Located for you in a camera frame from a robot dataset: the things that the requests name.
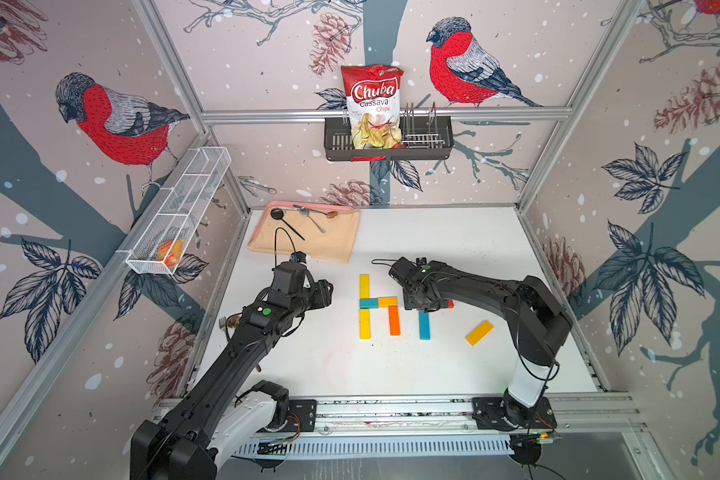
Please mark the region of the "teal long block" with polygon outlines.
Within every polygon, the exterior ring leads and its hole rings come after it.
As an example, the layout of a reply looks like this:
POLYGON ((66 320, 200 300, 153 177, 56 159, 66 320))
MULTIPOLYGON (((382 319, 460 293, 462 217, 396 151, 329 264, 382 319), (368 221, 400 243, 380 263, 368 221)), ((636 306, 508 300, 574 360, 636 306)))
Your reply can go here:
POLYGON ((419 339, 427 341, 431 339, 431 327, 429 313, 424 310, 418 311, 419 339))

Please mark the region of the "small amber block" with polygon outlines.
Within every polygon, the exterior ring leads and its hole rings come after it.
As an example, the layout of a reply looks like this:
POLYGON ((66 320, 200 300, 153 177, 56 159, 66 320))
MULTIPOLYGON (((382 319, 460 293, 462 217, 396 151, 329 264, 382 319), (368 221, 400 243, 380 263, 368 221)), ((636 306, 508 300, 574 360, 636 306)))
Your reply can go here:
POLYGON ((377 302, 378 302, 379 308, 389 308, 389 307, 397 306, 397 298, 396 297, 379 297, 377 299, 377 302))

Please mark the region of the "orange block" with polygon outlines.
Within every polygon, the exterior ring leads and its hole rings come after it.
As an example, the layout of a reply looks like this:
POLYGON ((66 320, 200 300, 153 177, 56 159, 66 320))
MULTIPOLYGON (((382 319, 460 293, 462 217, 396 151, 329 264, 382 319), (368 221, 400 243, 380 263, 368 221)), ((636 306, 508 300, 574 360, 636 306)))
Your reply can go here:
POLYGON ((391 336, 401 335, 401 326, 399 311, 397 306, 389 306, 387 308, 389 318, 389 331, 391 336))

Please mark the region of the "yellow block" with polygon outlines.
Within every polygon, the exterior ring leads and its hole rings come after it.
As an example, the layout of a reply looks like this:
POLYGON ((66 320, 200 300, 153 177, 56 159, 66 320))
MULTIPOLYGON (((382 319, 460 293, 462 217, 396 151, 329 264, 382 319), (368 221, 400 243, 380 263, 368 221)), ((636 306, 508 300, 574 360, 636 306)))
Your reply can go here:
POLYGON ((361 340, 371 339, 371 318, 368 309, 359 310, 359 337, 361 340))
POLYGON ((361 274, 359 277, 359 297, 361 299, 370 299, 370 277, 368 274, 361 274))

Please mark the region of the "small teal block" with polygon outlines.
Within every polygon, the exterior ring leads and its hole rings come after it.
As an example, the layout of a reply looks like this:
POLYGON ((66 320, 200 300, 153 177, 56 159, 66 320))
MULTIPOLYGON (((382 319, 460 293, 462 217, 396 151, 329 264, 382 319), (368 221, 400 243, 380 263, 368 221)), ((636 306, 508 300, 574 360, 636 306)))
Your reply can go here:
POLYGON ((367 299, 360 299, 359 300, 359 308, 370 310, 370 309, 378 309, 379 308, 379 302, 377 298, 367 298, 367 299))

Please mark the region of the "amber long block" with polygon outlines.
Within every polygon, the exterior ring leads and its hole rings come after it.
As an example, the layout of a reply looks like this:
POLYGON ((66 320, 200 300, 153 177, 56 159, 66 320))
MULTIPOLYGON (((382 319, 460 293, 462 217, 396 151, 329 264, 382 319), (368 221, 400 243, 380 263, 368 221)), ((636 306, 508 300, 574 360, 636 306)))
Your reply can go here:
POLYGON ((483 338, 491 333, 493 329, 494 325, 490 321, 483 320, 466 335, 465 340, 470 346, 476 346, 483 338))

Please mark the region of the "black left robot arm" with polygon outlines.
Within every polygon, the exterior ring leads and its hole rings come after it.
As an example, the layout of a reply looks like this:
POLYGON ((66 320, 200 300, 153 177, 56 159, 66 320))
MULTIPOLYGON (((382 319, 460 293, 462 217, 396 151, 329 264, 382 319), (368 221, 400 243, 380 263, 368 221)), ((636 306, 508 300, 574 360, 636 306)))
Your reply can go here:
POLYGON ((213 479, 231 454, 263 428, 283 425, 286 388, 243 384, 306 312, 332 303, 333 286, 315 279, 299 254, 276 266, 270 286, 245 306, 226 347, 194 388, 159 422, 144 421, 130 443, 132 479, 213 479))

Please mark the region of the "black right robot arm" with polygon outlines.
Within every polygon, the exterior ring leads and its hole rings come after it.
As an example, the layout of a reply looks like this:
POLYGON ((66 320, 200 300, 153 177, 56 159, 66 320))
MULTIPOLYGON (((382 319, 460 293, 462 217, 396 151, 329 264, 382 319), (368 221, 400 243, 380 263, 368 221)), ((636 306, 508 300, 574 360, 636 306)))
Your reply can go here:
POLYGON ((557 354, 573 321, 545 283, 535 277, 500 280, 458 270, 439 261, 401 257, 389 276, 402 288, 404 308, 436 312, 451 301, 500 316, 507 324, 517 361, 509 386, 496 406, 475 412, 489 429, 529 429, 540 414, 543 394, 559 372, 557 354))

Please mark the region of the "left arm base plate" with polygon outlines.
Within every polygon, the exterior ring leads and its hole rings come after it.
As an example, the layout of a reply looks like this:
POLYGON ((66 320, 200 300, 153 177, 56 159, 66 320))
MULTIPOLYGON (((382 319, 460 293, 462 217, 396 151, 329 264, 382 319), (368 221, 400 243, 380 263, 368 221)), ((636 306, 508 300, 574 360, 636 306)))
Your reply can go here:
POLYGON ((295 434, 313 432, 317 417, 317 401, 314 399, 290 400, 285 420, 282 424, 259 430, 259 433, 295 434))

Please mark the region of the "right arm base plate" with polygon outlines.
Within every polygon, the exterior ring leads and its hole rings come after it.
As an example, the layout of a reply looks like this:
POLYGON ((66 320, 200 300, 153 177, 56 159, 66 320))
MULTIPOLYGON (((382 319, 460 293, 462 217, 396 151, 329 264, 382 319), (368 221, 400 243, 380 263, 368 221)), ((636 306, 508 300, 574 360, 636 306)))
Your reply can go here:
POLYGON ((472 419, 479 430, 512 432, 557 428, 557 420, 548 398, 542 396, 534 407, 525 407, 508 396, 483 396, 471 399, 472 419))

